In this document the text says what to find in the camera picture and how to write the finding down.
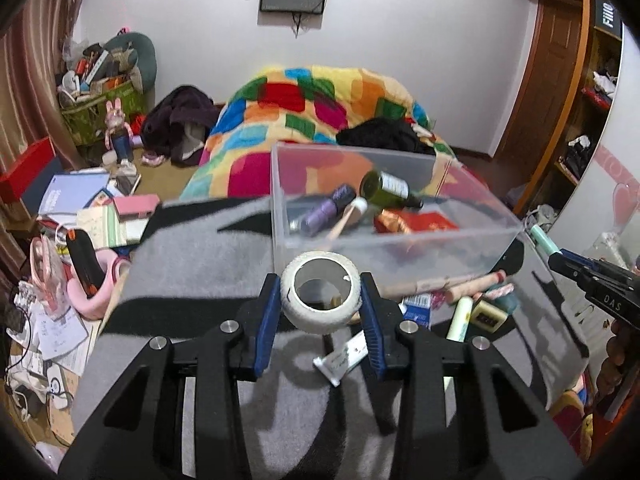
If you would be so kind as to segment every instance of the colorful blanket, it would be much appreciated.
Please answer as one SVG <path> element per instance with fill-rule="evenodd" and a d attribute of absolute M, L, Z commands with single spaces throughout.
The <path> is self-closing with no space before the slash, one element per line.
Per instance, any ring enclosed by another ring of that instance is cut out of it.
<path fill-rule="evenodd" d="M 324 66 L 268 70 L 229 100 L 181 198 L 269 194 L 275 142 L 335 144 L 340 130 L 373 117 L 405 118 L 428 130 L 433 127 L 407 89 L 390 77 Z M 436 135 L 428 144 L 453 155 Z"/>

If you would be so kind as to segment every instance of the curtain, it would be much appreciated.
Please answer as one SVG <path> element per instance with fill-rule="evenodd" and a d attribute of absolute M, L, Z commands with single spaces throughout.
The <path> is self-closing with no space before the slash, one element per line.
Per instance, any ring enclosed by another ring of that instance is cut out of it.
<path fill-rule="evenodd" d="M 0 40 L 0 171 L 6 171 L 29 144 L 49 136 L 68 168 L 82 164 L 58 107 L 54 75 L 66 72 L 62 60 L 82 0 L 27 0 Z M 12 219 L 26 211 L 12 208 Z M 0 290 L 7 291 L 24 254 L 0 222 Z"/>

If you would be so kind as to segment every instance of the white tape roll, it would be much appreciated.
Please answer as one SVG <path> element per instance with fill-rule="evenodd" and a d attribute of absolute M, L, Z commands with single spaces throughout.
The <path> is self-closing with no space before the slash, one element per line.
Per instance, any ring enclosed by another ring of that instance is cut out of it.
<path fill-rule="evenodd" d="M 342 303 L 330 310 L 318 310 L 300 299 L 301 288 L 311 280 L 331 283 Z M 345 326 L 355 314 L 360 299 L 360 275 L 350 259 L 327 251 L 300 254 L 282 273 L 282 309 L 294 326 L 311 334 L 330 334 Z"/>

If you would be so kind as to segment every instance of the black and orange object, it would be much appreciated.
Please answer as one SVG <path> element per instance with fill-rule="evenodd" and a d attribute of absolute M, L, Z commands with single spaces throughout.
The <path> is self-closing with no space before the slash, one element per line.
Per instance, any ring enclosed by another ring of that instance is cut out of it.
<path fill-rule="evenodd" d="M 66 246 L 82 289 L 87 298 L 94 297 L 106 274 L 95 256 L 91 238 L 82 229 L 69 229 L 66 232 Z"/>

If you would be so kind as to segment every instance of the purple tube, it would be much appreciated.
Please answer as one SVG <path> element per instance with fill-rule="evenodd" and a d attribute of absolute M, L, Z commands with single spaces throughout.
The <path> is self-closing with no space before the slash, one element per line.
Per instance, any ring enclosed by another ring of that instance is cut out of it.
<path fill-rule="evenodd" d="M 348 184 L 342 184 L 331 193 L 331 198 L 323 200 L 300 219 L 300 232 L 311 237 L 322 230 L 333 218 L 344 211 L 353 199 L 356 191 Z"/>

